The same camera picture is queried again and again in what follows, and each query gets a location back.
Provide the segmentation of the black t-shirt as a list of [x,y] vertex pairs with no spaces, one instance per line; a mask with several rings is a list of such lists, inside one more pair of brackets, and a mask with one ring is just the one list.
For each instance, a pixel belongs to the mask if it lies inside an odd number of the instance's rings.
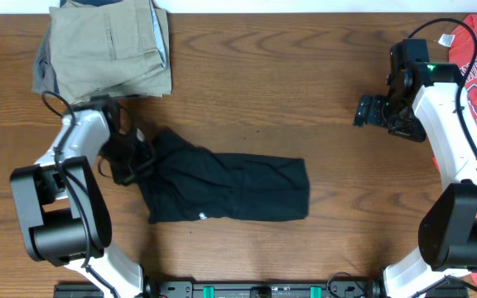
[[301,158],[213,153],[170,129],[152,145],[154,171],[139,183],[152,224],[211,218],[285,222],[309,214]]

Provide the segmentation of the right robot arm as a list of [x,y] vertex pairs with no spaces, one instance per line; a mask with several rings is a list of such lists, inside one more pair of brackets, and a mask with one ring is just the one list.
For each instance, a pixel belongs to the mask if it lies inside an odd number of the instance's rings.
[[403,62],[391,68],[388,94],[364,95],[354,125],[383,127],[429,141],[442,193],[418,228],[418,244],[383,270],[383,295],[422,297],[454,277],[477,272],[477,127],[458,67]]

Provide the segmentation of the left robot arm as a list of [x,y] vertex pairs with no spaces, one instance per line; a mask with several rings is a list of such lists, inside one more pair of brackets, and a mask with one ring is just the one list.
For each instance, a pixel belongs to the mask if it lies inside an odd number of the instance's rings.
[[125,107],[73,106],[48,151],[10,175],[26,252],[84,276],[103,297],[148,297],[141,265],[113,241],[112,221],[94,177],[106,160],[115,184],[138,183],[152,172],[152,149],[135,127],[121,127]]

